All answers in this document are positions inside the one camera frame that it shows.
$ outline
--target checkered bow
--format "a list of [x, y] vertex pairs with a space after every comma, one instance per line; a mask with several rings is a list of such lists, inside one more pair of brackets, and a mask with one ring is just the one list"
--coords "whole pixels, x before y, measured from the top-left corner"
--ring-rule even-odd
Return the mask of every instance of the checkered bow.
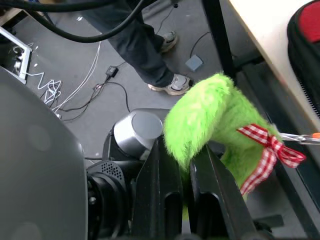
[[276, 136], [269, 135], [268, 130], [256, 124], [237, 129], [238, 132], [265, 146], [258, 166], [241, 186], [241, 194], [251, 192], [259, 183], [268, 178], [279, 159], [290, 168], [296, 168], [306, 156], [286, 147]]

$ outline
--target green plush toy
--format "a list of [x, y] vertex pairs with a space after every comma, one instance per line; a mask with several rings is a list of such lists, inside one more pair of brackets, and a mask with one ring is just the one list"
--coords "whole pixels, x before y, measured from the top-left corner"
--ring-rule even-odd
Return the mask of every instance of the green plush toy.
[[305, 159], [283, 145], [277, 129], [223, 74], [199, 82], [176, 103], [165, 119], [164, 139], [185, 173], [209, 140], [224, 144], [221, 161], [243, 195], [270, 175], [277, 159], [292, 168]]

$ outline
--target black bag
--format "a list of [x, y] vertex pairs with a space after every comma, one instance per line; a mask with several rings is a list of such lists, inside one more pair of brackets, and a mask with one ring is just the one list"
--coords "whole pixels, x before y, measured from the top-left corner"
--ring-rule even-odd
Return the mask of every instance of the black bag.
[[320, 0], [307, 3], [291, 17], [287, 36], [293, 71], [320, 118]]

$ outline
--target white sneaker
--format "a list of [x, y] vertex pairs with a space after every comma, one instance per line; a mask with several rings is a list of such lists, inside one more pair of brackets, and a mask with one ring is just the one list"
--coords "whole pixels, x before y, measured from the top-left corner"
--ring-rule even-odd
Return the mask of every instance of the white sneaker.
[[148, 84], [148, 87], [155, 92], [166, 91], [166, 93], [169, 95], [179, 96], [185, 94], [190, 89], [191, 84], [192, 80], [189, 77], [175, 74], [171, 84], [168, 86], [156, 87]]
[[178, 42], [178, 36], [174, 31], [167, 32], [162, 36], [164, 38], [160, 52], [162, 54], [171, 50]]

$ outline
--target black hose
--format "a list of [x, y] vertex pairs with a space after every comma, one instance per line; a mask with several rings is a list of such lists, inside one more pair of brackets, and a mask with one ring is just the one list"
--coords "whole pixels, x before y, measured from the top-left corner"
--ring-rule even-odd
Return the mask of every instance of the black hose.
[[30, 14], [31, 17], [33, 17], [36, 21], [38, 21], [41, 25], [49, 29], [50, 31], [54, 32], [55, 34], [58, 34], [59, 36], [69, 39], [74, 42], [78, 43], [96, 43], [103, 40], [106, 40], [108, 38], [113, 37], [114, 35], [120, 33], [123, 29], [125, 29], [136, 17], [137, 15], [142, 11], [144, 8], [145, 2], [147, 0], [140, 0], [140, 2], [137, 4], [137, 6], [134, 8], [134, 10], [130, 13], [130, 15], [118, 26], [113, 28], [111, 31], [97, 35], [97, 36], [77, 36], [73, 35], [71, 33], [65, 32], [61, 30], [60, 28], [56, 27], [55, 25], [49, 23], [47, 20], [45, 20], [39, 13], [35, 11], [27, 11], [28, 14]]
[[84, 159], [86, 159], [86, 160], [96, 160], [96, 161], [98, 161], [98, 160], [102, 160], [102, 157], [89, 157], [89, 156], [85, 156]]
[[44, 13], [63, 13], [63, 12], [77, 12], [89, 9], [100, 8], [114, 3], [117, 0], [99, 0], [93, 2], [80, 2], [80, 3], [56, 3], [56, 4], [42, 4], [37, 2], [26, 1], [10, 1], [0, 0], [0, 6], [10, 7], [16, 9], [23, 9], [28, 11], [37, 11]]

